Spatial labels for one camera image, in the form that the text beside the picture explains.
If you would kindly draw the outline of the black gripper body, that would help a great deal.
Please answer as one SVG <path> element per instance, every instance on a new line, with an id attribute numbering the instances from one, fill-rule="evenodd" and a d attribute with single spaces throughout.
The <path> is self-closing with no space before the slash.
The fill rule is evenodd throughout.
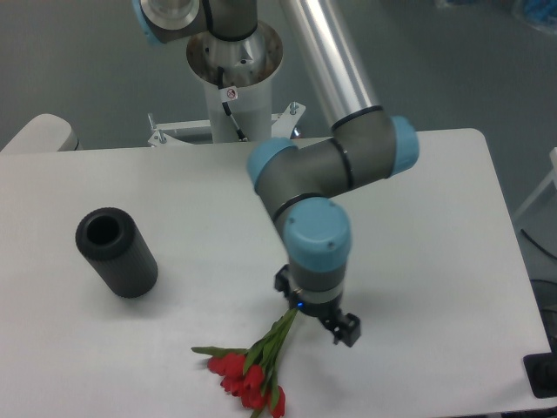
<path id="1" fill-rule="evenodd" d="M 301 287 L 291 288 L 288 294 L 290 308 L 318 318 L 325 327 L 336 327 L 342 321 L 340 302 L 344 286 L 339 285 L 324 292 L 313 292 Z"/>

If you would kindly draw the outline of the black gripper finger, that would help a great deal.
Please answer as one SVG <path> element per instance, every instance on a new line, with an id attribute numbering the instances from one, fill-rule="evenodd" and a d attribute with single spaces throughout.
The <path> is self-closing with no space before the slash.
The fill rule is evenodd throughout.
<path id="1" fill-rule="evenodd" d="M 282 266 L 275 274 L 274 288 L 285 297 L 289 297 L 291 295 L 290 266 L 288 264 Z"/>
<path id="2" fill-rule="evenodd" d="M 336 311 L 325 318 L 325 328 L 332 334 L 333 344 L 340 342 L 353 347 L 361 335 L 361 322 L 357 315 Z"/>

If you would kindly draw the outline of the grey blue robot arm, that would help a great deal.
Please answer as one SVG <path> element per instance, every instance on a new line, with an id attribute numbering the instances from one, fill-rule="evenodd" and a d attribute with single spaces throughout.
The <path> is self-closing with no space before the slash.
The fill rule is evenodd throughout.
<path id="1" fill-rule="evenodd" d="M 331 137 L 301 148 L 292 124 L 273 120 L 271 81 L 283 59 L 276 31 L 254 1 L 136 1 L 152 42 L 186 39 L 191 71 L 205 89 L 214 143 L 252 142 L 247 171 L 285 247 L 275 287 L 292 308 L 319 319 L 352 346 L 359 318 L 340 302 L 352 233 L 333 198 L 414 166 L 412 125 L 387 115 L 376 98 L 334 1 L 284 1 Z"/>

